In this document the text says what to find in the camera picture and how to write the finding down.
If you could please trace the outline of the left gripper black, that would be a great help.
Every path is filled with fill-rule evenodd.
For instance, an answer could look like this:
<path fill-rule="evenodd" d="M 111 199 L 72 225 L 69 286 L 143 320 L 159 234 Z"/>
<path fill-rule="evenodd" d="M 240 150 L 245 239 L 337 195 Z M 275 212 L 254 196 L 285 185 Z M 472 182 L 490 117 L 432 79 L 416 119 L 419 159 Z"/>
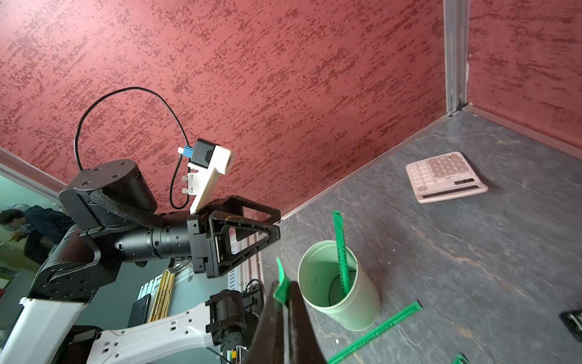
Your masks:
<path fill-rule="evenodd" d="M 190 215 L 186 220 L 195 274 L 204 273 L 208 278 L 225 276 L 280 239 L 280 229 L 273 225 L 281 220 L 278 209 L 236 195 L 215 200 L 210 206 L 219 211 L 211 215 Z M 254 234 L 262 234 L 262 238 L 232 253 L 231 229 L 242 234 L 238 241 Z"/>

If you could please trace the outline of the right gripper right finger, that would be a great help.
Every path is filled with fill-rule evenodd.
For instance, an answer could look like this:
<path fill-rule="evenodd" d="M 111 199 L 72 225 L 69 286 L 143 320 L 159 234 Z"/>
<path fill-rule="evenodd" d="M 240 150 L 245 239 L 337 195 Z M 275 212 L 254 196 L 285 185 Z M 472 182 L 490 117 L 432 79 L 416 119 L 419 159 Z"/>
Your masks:
<path fill-rule="evenodd" d="M 291 363 L 325 364 L 327 362 L 318 346 L 309 313 L 296 281 L 292 281 L 289 287 L 288 326 Z"/>

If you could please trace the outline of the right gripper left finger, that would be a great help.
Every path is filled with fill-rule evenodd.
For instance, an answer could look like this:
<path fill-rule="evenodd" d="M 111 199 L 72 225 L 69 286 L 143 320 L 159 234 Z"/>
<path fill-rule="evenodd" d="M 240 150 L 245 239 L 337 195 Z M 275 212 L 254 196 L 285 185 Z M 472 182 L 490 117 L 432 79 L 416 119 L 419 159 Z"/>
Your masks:
<path fill-rule="evenodd" d="M 278 283 L 273 282 L 266 295 L 265 306 L 245 363 L 284 363 L 283 305 L 274 299 L 277 287 Z"/>

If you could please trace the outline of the green straw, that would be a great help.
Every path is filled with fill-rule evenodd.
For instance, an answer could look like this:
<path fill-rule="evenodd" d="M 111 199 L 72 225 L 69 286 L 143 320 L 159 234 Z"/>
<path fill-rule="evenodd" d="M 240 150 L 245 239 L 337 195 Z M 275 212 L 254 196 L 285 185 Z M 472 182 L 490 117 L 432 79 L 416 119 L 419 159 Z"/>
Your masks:
<path fill-rule="evenodd" d="M 336 235 L 336 251 L 339 262 L 339 279 L 342 294 L 346 297 L 350 292 L 350 267 L 347 260 L 347 250 L 344 233 L 344 220 L 340 211 L 333 212 L 333 223 Z"/>
<path fill-rule="evenodd" d="M 289 287 L 291 281 L 286 275 L 283 264 L 279 257 L 277 257 L 278 268 L 278 284 L 274 290 L 273 297 L 281 305 L 286 306 L 289 300 Z"/>
<path fill-rule="evenodd" d="M 422 311 L 422 309 L 423 309 L 423 307 L 418 301 L 410 303 L 404 309 L 400 310 L 397 314 L 393 315 L 392 317 L 390 317 L 389 319 L 387 319 L 386 321 L 381 323 L 379 326 L 372 329 L 366 335 L 364 335 L 363 337 L 359 338 L 358 340 L 354 341 L 352 344 L 348 345 L 347 347 L 345 347 L 344 349 L 339 351 L 336 355 L 334 355 L 332 358 L 330 358 L 327 362 L 329 364 L 337 364 L 337 363 L 344 361 L 349 356 L 352 356 L 354 353 L 356 353 L 357 351 L 361 350 L 363 347 L 370 344 L 372 341 L 375 341 L 376 339 L 378 339 L 381 335 L 385 334 L 393 327 L 395 327 L 398 324 L 400 324 L 401 322 L 405 321 L 411 315 L 414 315 L 415 313 Z"/>

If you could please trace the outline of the pale green storage cup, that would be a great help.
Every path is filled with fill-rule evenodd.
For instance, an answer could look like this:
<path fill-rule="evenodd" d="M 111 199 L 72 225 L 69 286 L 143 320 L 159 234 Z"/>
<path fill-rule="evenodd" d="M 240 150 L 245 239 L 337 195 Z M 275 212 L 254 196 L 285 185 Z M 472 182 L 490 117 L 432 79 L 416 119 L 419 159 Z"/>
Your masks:
<path fill-rule="evenodd" d="M 346 251 L 350 291 L 341 287 L 335 241 L 321 241 L 301 259 L 298 282 L 306 302 L 345 329 L 361 332 L 373 326 L 380 314 L 380 294 L 351 250 Z"/>

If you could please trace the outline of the green straw eleventh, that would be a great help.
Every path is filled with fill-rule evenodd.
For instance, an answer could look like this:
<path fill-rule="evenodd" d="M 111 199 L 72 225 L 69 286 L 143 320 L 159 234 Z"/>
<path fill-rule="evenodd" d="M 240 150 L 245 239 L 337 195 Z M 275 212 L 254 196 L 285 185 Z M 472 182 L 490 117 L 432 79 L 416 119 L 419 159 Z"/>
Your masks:
<path fill-rule="evenodd" d="M 458 354 L 456 359 L 453 360 L 452 364 L 470 364 L 469 360 L 463 354 Z"/>

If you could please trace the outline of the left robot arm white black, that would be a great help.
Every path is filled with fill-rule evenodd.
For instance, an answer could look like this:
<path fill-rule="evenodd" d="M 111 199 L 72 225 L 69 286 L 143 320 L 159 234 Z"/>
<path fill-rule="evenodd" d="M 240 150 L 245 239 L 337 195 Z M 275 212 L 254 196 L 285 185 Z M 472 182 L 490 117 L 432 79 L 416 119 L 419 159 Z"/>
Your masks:
<path fill-rule="evenodd" d="M 156 214 L 136 162 L 85 169 L 60 193 L 74 224 L 35 277 L 2 352 L 6 362 L 49 362 L 79 312 L 125 262 L 186 259 L 216 278 L 277 241 L 280 212 L 238 196 L 198 212 Z"/>

